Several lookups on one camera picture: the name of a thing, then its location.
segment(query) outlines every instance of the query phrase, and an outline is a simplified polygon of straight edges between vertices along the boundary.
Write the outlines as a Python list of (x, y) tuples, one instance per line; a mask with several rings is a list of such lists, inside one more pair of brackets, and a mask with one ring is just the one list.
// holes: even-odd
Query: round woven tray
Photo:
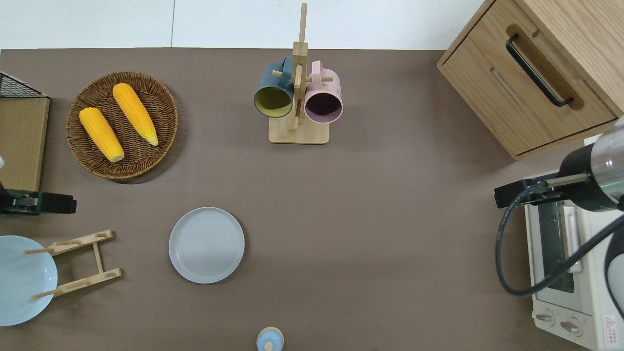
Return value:
[[(157, 146), (139, 135), (115, 102), (113, 86), (122, 82), (134, 88), (152, 118)], [(112, 163), (95, 146), (79, 119), (80, 110), (86, 107), (102, 111), (124, 150), (124, 159)], [(161, 82), (139, 72), (115, 72), (89, 84), (67, 116), (67, 143), (78, 163), (96, 176), (112, 180), (131, 179), (153, 169), (171, 149), (177, 131), (178, 109), (173, 96)]]

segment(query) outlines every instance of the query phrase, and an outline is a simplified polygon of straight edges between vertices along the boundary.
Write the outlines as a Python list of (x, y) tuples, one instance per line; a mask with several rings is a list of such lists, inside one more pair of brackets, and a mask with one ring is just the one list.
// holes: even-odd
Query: mug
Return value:
[[(273, 71), (282, 72), (281, 77)], [(293, 109), (295, 87), (290, 76), (293, 74), (293, 59), (286, 57), (283, 62), (273, 62), (265, 67), (260, 78), (260, 85), (253, 97), (253, 103), (265, 116), (283, 117)]]
[[(330, 70), (323, 69), (321, 61), (312, 62), (312, 83), (306, 86), (303, 101), (306, 116), (317, 123), (332, 123), (343, 114), (343, 97), (340, 78)], [(331, 82), (321, 82), (321, 77), (332, 77)]]

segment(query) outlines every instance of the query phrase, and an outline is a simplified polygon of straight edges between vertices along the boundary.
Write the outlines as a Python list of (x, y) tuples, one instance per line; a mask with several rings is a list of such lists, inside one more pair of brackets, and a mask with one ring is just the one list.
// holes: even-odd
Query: black cable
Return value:
[(496, 260), (496, 272), (499, 275), (500, 283), (503, 285), (505, 290), (518, 297), (528, 297), (531, 296), (538, 291), (544, 289), (557, 280), (561, 275), (566, 273), (570, 267), (572, 267), (575, 263), (577, 263), (583, 256), (587, 255), (596, 245), (598, 245), (602, 240), (606, 239), (609, 235), (611, 235), (614, 231), (624, 228), (624, 215), (619, 216), (616, 220), (609, 223), (606, 227), (601, 229), (596, 235), (594, 235), (591, 239), (589, 239), (586, 243), (584, 243), (574, 254), (570, 256), (566, 261), (561, 263), (555, 270), (553, 270), (550, 274), (548, 274), (544, 279), (524, 290), (517, 290), (512, 288), (507, 279), (505, 278), (505, 273), (503, 272), (502, 267), (502, 239), (503, 239), (503, 231), (505, 230), (505, 226), (507, 225), (507, 221), (509, 220), (509, 215), (514, 210), (514, 208), (518, 207), (520, 203), (524, 200), (524, 198), (536, 192), (536, 190), (544, 189), (548, 185), (546, 182), (540, 182), (538, 184), (527, 187), (524, 191), (522, 191), (514, 201), (508, 206), (507, 210), (503, 214), (503, 218), (500, 220), (499, 231), (496, 236), (496, 250), (495, 250), (495, 260)]

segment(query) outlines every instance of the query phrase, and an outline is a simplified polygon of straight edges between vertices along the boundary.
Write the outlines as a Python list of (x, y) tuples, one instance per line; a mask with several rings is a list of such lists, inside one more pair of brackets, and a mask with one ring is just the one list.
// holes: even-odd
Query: mug rack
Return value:
[[(329, 124), (316, 123), (306, 118), (303, 101), (308, 77), (308, 43), (305, 42), (308, 5), (301, 4), (299, 41), (293, 43), (293, 82), (295, 94), (292, 110), (281, 118), (269, 118), (269, 141), (274, 144), (325, 144), (329, 141)], [(281, 72), (273, 71), (280, 76)]]

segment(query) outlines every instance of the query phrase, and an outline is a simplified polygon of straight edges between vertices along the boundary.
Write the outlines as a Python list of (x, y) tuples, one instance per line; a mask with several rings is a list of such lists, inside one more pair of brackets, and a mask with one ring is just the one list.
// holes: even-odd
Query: table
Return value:
[[(100, 251), (124, 275), (1, 328), (0, 349), (254, 350), (273, 325), (288, 350), (579, 350), (500, 286), (493, 189), (580, 145), (514, 162), (436, 69), (442, 51), (314, 49), (340, 75), (344, 114), (323, 146), (272, 144), (252, 99), (262, 68), (289, 53), (2, 50), (2, 71), (51, 97), (41, 190), (78, 205), (2, 217), (0, 235), (47, 245), (111, 229)], [(180, 107), (171, 153), (134, 184), (88, 173), (65, 138), (75, 96), (114, 71), (150, 74)], [(167, 250), (176, 221), (203, 206), (229, 211), (246, 237), (241, 265), (212, 285), (179, 276)], [(524, 230), (516, 213), (505, 244), (517, 285), (529, 282)], [(94, 273), (91, 251), (67, 256), (60, 284)]]

